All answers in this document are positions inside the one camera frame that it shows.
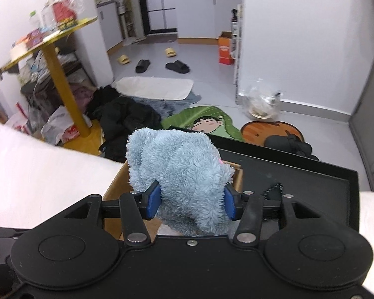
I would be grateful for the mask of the white kitchen cabinet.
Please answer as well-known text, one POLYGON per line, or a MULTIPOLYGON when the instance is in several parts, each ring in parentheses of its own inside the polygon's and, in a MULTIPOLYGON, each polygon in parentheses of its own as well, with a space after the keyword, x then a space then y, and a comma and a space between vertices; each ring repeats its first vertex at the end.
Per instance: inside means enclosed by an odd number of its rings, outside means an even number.
POLYGON ((177 34, 180 41, 215 40, 231 31, 232 10, 242 0, 174 0, 177 34))

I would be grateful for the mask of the green leaf cartoon rug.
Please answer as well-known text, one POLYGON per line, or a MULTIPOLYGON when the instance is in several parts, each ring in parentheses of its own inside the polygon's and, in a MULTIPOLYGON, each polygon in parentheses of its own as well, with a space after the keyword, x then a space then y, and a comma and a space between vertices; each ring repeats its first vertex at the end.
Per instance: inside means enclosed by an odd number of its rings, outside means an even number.
POLYGON ((245 141, 240 130, 234 126, 232 118, 215 106, 198 106, 184 109, 163 119, 161 125, 164 129, 170 127, 183 128, 240 142, 245 141))

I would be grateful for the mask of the orange round rug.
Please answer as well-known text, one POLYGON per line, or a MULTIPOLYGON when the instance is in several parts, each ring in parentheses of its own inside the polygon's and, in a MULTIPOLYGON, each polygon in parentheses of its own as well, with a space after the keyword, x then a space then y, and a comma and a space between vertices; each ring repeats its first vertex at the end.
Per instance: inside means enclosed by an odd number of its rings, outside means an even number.
POLYGON ((269 136, 288 136, 293 134, 298 136, 302 142, 305 141, 301 131, 286 122, 261 122, 254 121, 245 124, 240 132, 246 143, 263 146, 267 137, 269 136))

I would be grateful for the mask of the round yellow table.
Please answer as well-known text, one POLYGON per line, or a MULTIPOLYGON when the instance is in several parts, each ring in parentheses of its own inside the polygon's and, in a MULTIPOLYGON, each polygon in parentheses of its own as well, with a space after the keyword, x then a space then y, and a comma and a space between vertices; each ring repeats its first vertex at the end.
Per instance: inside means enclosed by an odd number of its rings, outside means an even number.
POLYGON ((65 72, 62 69, 62 66, 55 52, 54 43, 57 42, 59 39, 69 36, 71 33, 74 33, 77 30, 80 30, 83 27, 96 22, 97 20, 97 17, 84 18, 78 20, 76 22, 76 25, 72 27, 63 30, 57 30, 56 32, 44 38, 41 43, 33 46, 31 49, 26 50, 26 52, 19 55, 19 57, 7 62, 0 68, 0 80, 2 80, 3 73, 9 72, 10 69, 15 68, 15 66, 21 60, 25 59, 28 55, 33 54, 35 51, 41 50, 43 56, 45 57, 50 76, 52 78, 52 81, 54 82, 57 92, 59 93, 59 96, 61 97, 64 106, 67 108, 69 115, 71 116, 74 124, 76 125, 81 137, 89 136, 90 128, 87 125, 81 111, 79 110, 76 104, 76 100, 71 92, 70 85, 66 79, 65 72))

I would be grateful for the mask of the yellow slipper near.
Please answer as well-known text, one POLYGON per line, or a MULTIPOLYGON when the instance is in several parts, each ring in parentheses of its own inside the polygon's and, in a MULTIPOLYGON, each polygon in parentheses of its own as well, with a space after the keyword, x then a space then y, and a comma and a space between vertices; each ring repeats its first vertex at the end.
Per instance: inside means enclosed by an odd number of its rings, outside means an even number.
POLYGON ((117 62, 120 65, 126 65, 126 64, 130 63, 130 58, 127 57, 127 55, 121 55, 120 57, 117 58, 117 62))

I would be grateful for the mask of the black slipper left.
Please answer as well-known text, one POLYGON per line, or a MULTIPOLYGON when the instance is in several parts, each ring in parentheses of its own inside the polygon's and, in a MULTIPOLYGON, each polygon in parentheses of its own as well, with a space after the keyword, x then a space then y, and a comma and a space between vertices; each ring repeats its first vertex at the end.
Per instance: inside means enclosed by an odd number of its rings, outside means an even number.
POLYGON ((149 60, 140 60, 135 67, 135 73, 137 74, 145 73, 145 71, 147 71, 150 64, 151 62, 149 60))

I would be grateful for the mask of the orange cardboard box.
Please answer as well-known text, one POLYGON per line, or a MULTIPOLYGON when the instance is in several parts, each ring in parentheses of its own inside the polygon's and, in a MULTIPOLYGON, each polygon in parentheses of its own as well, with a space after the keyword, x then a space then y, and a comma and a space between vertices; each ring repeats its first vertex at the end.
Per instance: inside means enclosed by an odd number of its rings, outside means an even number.
POLYGON ((232 33, 221 32, 218 39, 219 62, 224 65, 232 65, 234 60, 231 56, 232 33))

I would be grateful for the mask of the fluffy blue-grey plush cloth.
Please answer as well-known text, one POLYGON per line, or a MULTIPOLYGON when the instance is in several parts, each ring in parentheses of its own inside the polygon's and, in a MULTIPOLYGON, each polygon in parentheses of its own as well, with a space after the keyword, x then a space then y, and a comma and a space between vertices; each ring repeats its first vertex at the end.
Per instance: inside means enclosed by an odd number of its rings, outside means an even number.
POLYGON ((224 188, 234 169, 204 133, 142 128, 126 145, 130 185, 144 192, 158 182, 157 218, 182 235, 225 235, 232 221, 224 209, 224 188))

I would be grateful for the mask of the yellow slipper far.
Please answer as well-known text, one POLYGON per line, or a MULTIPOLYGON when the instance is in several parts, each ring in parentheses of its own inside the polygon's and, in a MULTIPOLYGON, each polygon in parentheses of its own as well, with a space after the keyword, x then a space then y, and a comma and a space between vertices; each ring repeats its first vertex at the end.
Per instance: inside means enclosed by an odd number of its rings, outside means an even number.
POLYGON ((171 58, 171 57, 175 57, 177 55, 177 53, 173 48, 168 47, 165 50, 165 55, 166 55, 166 57, 171 58))

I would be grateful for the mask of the red box on table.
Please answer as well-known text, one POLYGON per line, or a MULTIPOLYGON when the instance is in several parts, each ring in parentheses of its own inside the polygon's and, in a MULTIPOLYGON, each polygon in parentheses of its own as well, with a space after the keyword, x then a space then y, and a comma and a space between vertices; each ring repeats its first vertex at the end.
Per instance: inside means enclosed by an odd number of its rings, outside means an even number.
POLYGON ((52 4, 54 19, 58 30, 65 30, 76 25, 77 14, 71 0, 60 0, 52 4))

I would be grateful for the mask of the white floor mat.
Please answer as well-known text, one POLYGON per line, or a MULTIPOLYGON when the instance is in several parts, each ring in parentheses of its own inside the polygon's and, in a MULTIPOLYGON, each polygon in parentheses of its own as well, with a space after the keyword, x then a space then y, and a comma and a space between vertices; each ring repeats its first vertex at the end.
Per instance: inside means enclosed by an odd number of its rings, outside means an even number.
POLYGON ((194 85, 190 79, 145 76, 124 77, 113 83, 126 96, 143 99, 181 101, 187 98, 194 85))

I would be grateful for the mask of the black shoes on rug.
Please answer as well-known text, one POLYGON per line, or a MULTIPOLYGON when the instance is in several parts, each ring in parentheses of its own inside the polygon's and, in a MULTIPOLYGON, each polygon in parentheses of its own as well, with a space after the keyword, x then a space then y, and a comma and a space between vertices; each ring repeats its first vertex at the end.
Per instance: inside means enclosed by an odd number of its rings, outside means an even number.
POLYGON ((319 161, 319 159, 312 154, 312 146, 303 142, 294 134, 290 134, 288 136, 269 136, 266 138, 264 146, 319 161))

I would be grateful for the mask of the yellow slipper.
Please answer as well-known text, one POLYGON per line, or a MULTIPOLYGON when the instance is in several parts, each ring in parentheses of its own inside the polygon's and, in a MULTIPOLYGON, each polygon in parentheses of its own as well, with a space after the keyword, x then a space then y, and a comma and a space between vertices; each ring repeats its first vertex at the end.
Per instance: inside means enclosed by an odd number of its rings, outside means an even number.
POLYGON ((127 55, 121 55, 120 57, 117 58, 117 62, 120 65, 126 65, 126 64, 130 63, 130 58, 127 57, 127 55))
POLYGON ((171 58, 171 57, 175 57, 177 55, 177 53, 173 48, 168 47, 165 50, 165 55, 166 55, 166 57, 171 58))

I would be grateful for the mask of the clear plastic bag with bowl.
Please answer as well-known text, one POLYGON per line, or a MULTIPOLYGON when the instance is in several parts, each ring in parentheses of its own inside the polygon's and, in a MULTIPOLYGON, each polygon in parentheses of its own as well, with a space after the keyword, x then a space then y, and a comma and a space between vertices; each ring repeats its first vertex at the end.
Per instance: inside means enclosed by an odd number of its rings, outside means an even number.
POLYGON ((242 91, 242 107, 255 120, 275 120, 280 112, 282 91, 275 89, 262 78, 252 81, 242 91))

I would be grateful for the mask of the white plastic bag on floor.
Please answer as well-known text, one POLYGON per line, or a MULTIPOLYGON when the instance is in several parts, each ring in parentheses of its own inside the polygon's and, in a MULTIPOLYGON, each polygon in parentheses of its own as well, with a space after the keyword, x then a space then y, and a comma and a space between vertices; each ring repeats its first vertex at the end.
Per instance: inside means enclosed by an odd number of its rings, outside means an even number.
POLYGON ((40 131, 45 142, 51 145, 68 143, 80 135, 66 107, 60 106, 40 131))

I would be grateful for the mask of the pile of black clothes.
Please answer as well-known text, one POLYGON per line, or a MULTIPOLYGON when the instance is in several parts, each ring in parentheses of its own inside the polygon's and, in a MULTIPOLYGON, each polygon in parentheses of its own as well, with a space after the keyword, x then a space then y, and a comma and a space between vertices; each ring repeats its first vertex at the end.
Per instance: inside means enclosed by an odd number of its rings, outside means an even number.
POLYGON ((86 107, 86 115, 98 120, 104 142, 99 151, 112 161, 126 161, 127 139, 141 128, 161 129, 161 116, 149 105, 122 96, 112 86, 97 89, 86 107))

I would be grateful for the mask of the black slipper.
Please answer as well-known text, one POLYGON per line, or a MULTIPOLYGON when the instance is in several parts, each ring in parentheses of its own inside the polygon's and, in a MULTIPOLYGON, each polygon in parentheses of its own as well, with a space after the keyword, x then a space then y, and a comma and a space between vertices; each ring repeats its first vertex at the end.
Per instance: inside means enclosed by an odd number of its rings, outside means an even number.
POLYGON ((185 63, 179 60, 166 63, 165 68, 179 74, 187 74, 190 72, 190 68, 185 63))
POLYGON ((145 71, 147 71, 150 64, 151 62, 149 60, 140 60, 135 67, 135 73, 137 74, 145 73, 145 71))

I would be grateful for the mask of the black slipper right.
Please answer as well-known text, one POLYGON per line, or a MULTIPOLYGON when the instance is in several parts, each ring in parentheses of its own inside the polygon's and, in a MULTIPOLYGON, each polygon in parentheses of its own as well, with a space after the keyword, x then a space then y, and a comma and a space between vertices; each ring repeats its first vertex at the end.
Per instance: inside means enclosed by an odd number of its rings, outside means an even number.
POLYGON ((165 68, 179 74, 187 74, 190 72, 190 68, 185 63, 179 60, 166 63, 165 68))

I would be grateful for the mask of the black tray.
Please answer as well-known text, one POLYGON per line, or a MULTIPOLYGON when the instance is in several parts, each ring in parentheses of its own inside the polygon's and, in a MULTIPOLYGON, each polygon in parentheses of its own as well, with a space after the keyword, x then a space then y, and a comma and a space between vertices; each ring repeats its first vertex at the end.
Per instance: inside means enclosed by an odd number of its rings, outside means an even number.
POLYGON ((229 138, 210 135, 209 139, 224 161, 240 166, 239 191, 263 194, 279 183, 284 193, 296 196, 340 224, 359 229, 356 171, 229 138))

